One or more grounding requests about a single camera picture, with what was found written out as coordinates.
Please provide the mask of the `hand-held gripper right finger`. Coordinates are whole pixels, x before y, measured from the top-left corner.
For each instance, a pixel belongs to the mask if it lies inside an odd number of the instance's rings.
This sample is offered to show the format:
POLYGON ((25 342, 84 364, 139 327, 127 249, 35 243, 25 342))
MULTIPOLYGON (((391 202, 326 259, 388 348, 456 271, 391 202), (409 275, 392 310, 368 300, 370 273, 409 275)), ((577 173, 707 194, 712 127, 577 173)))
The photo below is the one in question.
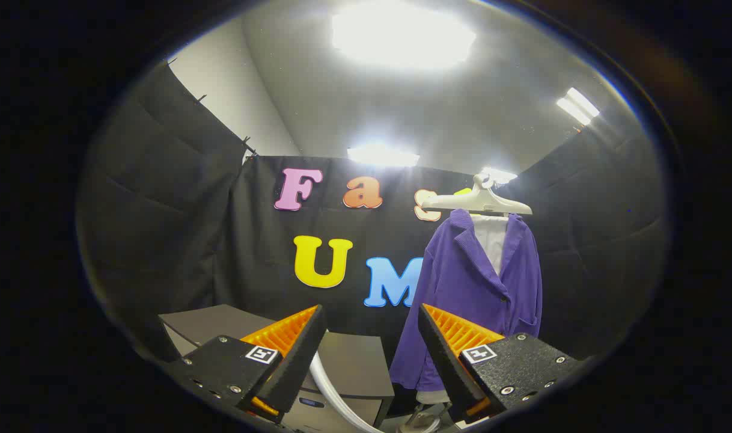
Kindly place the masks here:
POLYGON ((418 329, 455 422, 478 422, 558 387, 582 362, 525 333, 510 337, 422 304, 418 329))

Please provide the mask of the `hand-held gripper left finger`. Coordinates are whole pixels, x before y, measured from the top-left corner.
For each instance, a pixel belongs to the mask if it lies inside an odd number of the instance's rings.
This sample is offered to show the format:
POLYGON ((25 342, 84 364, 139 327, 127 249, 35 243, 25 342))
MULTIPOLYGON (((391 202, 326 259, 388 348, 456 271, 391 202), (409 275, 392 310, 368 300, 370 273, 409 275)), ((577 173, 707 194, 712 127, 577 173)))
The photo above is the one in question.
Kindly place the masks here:
POLYGON ((280 424, 291 411, 326 332, 322 305, 273 321, 226 304, 165 313, 180 352, 168 372, 185 389, 231 416, 280 424))

